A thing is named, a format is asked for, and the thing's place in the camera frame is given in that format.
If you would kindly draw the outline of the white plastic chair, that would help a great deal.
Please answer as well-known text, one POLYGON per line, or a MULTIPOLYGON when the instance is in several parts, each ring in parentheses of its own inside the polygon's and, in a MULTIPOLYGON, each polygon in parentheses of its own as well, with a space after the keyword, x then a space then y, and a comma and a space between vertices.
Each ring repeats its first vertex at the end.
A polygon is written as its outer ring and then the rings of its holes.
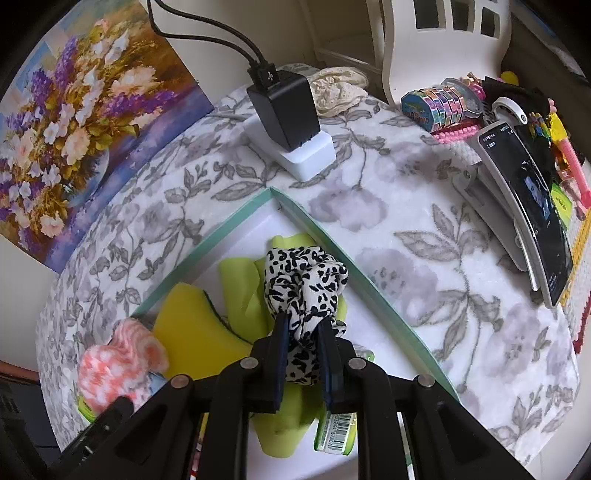
POLYGON ((469 73, 495 77, 511 39, 509 1, 369 1, 377 92, 408 91, 469 73))

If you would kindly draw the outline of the smartphone on stand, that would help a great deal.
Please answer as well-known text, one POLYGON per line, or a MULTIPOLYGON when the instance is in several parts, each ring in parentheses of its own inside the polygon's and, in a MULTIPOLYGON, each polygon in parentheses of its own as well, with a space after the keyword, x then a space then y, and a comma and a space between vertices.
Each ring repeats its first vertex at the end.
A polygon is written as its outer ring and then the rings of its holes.
POLYGON ((566 232, 550 190, 512 126, 497 121, 469 144, 480 161, 456 179, 456 188, 497 236, 515 266, 529 275, 553 309, 573 269, 566 232))

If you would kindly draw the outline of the pink white striped cloth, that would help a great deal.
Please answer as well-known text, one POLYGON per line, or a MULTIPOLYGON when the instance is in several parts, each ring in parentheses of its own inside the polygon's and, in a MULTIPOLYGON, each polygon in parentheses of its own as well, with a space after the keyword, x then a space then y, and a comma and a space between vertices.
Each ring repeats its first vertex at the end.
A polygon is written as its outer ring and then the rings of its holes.
POLYGON ((95 415, 119 397, 129 399, 137 410, 151 396, 149 374, 163 374, 168 366, 161 343, 139 321, 127 318, 118 323, 108 344, 84 352, 78 390, 95 415))

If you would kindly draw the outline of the flower painting canvas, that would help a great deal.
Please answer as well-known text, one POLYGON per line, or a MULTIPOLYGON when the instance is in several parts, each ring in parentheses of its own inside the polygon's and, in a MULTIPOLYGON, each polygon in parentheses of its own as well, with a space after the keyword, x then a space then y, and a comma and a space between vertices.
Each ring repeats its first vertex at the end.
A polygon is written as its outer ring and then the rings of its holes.
POLYGON ((5 1, 1 51, 1 232, 60 272, 212 104, 137 1, 5 1))

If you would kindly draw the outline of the black power adapter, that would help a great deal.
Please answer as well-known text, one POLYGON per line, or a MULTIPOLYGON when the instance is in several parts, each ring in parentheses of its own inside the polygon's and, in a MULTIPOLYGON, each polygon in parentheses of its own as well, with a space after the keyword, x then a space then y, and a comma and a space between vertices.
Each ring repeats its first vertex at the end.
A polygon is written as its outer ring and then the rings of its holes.
POLYGON ((267 135, 287 151, 300 148, 320 131, 308 79, 271 63, 249 68, 246 89, 267 135))

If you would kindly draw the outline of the yellow sponge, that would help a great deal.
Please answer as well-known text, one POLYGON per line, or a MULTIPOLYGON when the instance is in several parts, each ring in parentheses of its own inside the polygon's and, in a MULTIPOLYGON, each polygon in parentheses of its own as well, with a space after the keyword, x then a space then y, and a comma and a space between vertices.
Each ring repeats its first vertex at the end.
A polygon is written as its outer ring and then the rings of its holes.
POLYGON ((252 349, 222 324, 204 290, 185 283, 176 284, 164 299, 152 333, 166 350, 166 379, 217 375, 252 349))

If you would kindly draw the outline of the green tissue pack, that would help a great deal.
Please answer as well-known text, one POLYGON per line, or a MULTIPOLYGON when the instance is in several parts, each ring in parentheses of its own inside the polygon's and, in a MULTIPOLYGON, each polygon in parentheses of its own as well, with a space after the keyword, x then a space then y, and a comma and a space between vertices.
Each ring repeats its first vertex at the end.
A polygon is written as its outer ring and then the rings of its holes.
POLYGON ((318 415, 314 449, 325 454, 349 456, 356 443, 356 412, 332 414, 322 407, 318 415))
POLYGON ((82 396, 77 398, 77 408, 80 415, 89 423, 93 423, 96 419, 96 414, 87 404, 82 396))

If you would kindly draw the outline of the lime green cloth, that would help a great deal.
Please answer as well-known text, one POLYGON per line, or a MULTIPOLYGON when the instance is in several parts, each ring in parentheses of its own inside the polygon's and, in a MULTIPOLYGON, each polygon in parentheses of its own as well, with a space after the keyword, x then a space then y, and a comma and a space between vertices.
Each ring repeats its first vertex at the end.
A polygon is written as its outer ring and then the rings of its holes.
MULTIPOLYGON (((271 249, 301 246, 318 245, 307 234, 271 239, 271 249)), ((218 264, 228 326, 250 344, 269 336, 276 320, 271 317, 264 299, 264 261, 266 256, 259 260, 235 257, 226 258, 218 264)), ((253 416, 254 430, 264 454, 280 459, 294 455, 301 439, 322 410, 322 392, 318 382, 303 386, 286 380, 280 410, 276 414, 253 416)))

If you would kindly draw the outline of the grey floral blanket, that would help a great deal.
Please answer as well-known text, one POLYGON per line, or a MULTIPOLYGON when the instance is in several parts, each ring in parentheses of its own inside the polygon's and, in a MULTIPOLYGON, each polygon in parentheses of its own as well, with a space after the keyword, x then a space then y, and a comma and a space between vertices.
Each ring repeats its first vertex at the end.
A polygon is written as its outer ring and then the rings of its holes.
POLYGON ((308 211, 441 363, 463 404, 528 463, 571 411, 579 374, 568 321, 530 298, 453 178, 459 155, 368 99, 322 128, 335 162, 307 182, 259 157, 245 92, 224 97, 154 152, 103 210, 51 289, 37 325, 47 415, 60 446, 83 428, 83 351, 110 337, 197 244, 264 189, 308 211))

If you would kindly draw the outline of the white power strip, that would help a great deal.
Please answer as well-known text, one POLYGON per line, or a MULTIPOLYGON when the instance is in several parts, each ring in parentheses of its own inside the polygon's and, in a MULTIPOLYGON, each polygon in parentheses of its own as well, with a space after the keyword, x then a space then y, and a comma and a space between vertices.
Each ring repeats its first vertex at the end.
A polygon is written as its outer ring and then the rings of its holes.
POLYGON ((298 181, 311 180, 335 161, 332 136, 324 130, 293 151, 287 151, 270 138, 256 113, 243 123, 243 130, 257 154, 276 162, 298 181))

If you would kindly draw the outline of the teal white tray box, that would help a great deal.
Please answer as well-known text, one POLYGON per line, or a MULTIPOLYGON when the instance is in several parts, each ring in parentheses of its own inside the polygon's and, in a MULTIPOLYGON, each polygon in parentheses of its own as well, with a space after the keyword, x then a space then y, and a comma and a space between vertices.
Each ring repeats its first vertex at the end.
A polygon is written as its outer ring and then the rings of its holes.
POLYGON ((290 354, 291 322, 304 326, 314 353, 312 369, 325 408, 358 417, 359 475, 363 479, 456 479, 448 420, 465 411, 446 375, 415 332, 399 324, 402 346, 423 367, 405 380, 356 355, 335 335, 332 321, 349 280, 363 275, 346 257, 318 247, 273 249, 270 304, 277 308, 273 333, 256 341, 249 356, 201 380, 177 375, 133 417, 158 416, 168 449, 148 461, 153 478, 242 479, 246 475, 247 421, 252 413, 280 407, 290 354))

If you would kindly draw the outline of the colourful cylinder toy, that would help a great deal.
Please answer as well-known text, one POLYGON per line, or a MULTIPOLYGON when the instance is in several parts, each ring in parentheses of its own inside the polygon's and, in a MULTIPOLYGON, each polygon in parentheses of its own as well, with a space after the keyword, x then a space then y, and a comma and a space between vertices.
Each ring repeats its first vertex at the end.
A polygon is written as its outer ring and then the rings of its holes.
POLYGON ((478 119, 484 112, 479 95, 455 78, 408 92, 401 98, 401 109, 429 133, 478 119))

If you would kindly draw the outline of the leopard print scrunchie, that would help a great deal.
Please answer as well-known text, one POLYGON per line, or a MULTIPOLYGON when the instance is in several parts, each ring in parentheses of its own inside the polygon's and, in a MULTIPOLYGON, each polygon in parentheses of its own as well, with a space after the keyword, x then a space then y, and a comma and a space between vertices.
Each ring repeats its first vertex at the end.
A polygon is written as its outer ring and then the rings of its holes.
POLYGON ((286 380, 303 386, 318 382, 315 330, 329 319, 335 336, 346 333, 349 284, 346 265, 318 246, 273 248, 264 261, 263 292, 271 317, 287 314, 288 351, 286 380))

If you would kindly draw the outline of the blue face mask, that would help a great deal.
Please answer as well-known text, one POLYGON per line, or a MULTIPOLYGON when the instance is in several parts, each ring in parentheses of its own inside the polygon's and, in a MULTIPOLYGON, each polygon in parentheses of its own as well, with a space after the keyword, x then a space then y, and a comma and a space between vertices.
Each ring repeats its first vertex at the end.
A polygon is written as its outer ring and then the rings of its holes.
POLYGON ((148 373, 148 387, 151 395, 154 395, 166 383, 167 380, 162 375, 152 372, 148 373))

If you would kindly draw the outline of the cream lace cloth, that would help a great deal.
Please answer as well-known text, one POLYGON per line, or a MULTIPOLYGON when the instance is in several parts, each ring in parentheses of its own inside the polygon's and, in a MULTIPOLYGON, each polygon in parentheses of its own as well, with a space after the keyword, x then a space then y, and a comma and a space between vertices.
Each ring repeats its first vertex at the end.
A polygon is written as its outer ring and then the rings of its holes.
POLYGON ((368 95, 369 78, 354 67, 329 67, 308 76, 315 110, 322 118, 338 116, 368 95))

